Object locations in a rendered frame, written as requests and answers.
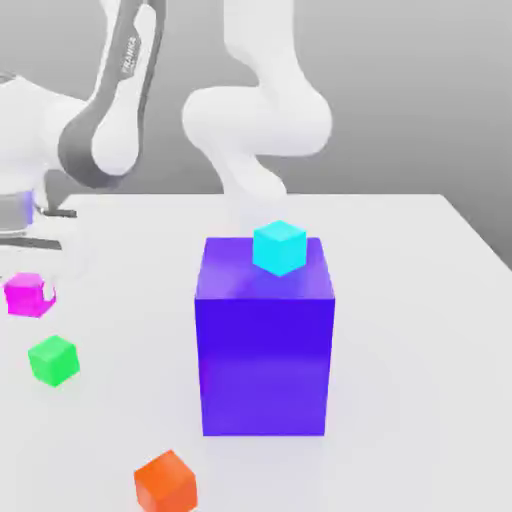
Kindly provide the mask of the small orange cube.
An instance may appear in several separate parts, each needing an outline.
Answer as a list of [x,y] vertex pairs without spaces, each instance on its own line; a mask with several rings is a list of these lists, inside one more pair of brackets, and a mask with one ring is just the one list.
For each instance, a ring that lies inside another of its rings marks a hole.
[[144,512],[191,512],[198,506],[195,474],[172,450],[137,469],[134,483]]

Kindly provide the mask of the large purple box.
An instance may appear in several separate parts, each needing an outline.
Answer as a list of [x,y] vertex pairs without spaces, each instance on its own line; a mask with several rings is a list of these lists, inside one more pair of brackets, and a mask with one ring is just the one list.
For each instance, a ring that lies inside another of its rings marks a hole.
[[251,239],[209,237],[194,302],[204,435],[323,435],[335,294],[321,241],[277,277]]

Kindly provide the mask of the small green cube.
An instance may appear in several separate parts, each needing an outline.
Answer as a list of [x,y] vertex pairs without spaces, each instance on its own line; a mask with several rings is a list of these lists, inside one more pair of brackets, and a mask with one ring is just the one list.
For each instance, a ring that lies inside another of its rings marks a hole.
[[57,387],[80,371],[76,345],[54,335],[28,350],[34,377]]

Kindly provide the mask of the small magenta cube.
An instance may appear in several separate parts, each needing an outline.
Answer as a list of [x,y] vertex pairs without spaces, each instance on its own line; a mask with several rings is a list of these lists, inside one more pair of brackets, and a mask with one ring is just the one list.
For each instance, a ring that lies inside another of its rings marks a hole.
[[40,318],[56,302],[56,292],[45,297],[45,281],[37,273],[17,273],[4,284],[7,310],[11,315]]

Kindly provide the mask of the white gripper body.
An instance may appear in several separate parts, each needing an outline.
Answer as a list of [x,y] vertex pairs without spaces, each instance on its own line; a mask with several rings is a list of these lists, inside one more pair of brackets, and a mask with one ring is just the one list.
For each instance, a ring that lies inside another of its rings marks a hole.
[[85,238],[80,233],[0,232],[0,275],[77,275],[84,267]]

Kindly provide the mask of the small cyan cube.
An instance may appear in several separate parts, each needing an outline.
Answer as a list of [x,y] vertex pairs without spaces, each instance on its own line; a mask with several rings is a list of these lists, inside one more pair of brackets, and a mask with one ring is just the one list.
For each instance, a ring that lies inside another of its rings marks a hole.
[[252,263],[282,277],[306,265],[307,235],[302,228],[278,220],[253,231]]

